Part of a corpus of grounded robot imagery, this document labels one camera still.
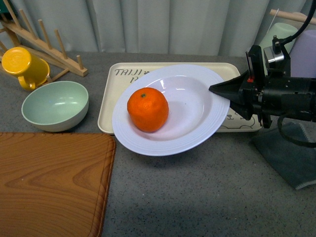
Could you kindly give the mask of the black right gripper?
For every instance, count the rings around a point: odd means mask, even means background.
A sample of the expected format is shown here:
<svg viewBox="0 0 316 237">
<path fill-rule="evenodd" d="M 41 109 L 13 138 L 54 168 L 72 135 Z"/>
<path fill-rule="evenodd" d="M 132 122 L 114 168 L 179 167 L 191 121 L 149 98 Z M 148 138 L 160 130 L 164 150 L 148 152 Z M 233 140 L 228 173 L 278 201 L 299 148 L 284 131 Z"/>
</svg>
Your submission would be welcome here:
<svg viewBox="0 0 316 237">
<path fill-rule="evenodd" d="M 316 120 L 315 78 L 293 78 L 278 73 L 266 75 L 261 47 L 247 52 L 249 70 L 228 81 L 211 85 L 209 91 L 230 100 L 230 108 L 245 120 L 253 115 L 265 128 L 271 116 L 303 121 Z"/>
</svg>

